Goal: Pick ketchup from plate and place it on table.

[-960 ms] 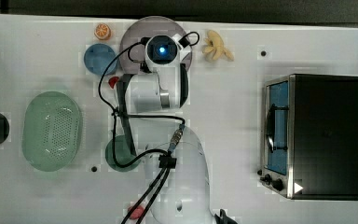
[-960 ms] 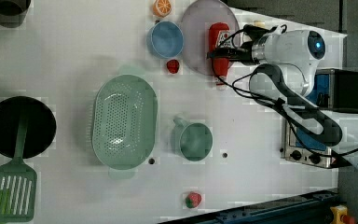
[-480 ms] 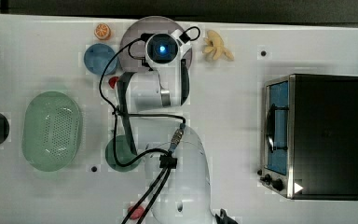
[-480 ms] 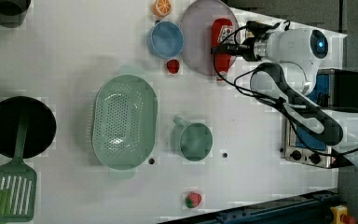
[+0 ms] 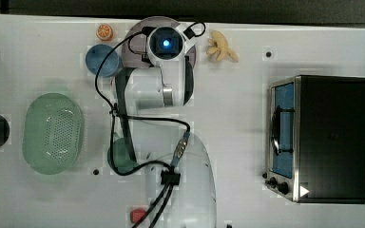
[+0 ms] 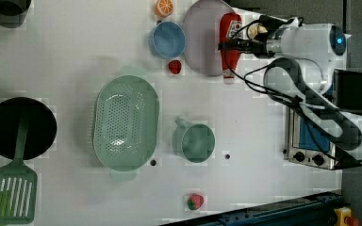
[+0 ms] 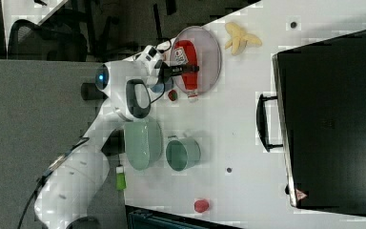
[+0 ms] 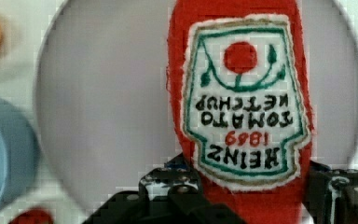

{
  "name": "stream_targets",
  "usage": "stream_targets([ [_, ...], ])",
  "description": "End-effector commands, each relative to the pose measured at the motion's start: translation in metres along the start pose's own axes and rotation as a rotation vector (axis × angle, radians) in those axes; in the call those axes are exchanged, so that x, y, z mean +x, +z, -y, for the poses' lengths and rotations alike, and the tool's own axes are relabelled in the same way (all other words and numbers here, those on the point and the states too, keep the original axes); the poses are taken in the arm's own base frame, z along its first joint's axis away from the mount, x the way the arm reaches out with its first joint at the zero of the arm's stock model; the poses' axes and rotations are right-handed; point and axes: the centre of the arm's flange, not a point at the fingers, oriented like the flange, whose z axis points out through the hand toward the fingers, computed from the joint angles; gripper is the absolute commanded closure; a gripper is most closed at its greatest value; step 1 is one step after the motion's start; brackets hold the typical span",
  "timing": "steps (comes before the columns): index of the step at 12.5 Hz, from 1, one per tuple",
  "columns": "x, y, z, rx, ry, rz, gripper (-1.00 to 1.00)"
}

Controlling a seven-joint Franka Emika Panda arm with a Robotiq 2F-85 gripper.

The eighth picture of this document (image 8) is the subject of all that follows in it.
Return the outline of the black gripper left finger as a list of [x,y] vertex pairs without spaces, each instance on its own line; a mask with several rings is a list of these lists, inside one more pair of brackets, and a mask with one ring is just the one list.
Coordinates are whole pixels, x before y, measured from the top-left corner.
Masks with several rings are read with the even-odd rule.
[[246,224],[226,205],[203,195],[197,171],[178,155],[121,191],[82,224]]

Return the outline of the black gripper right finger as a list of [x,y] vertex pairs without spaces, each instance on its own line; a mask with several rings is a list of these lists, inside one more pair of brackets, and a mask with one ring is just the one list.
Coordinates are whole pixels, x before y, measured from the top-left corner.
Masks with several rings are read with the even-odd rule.
[[303,204],[315,224],[358,224],[358,170],[312,161]]

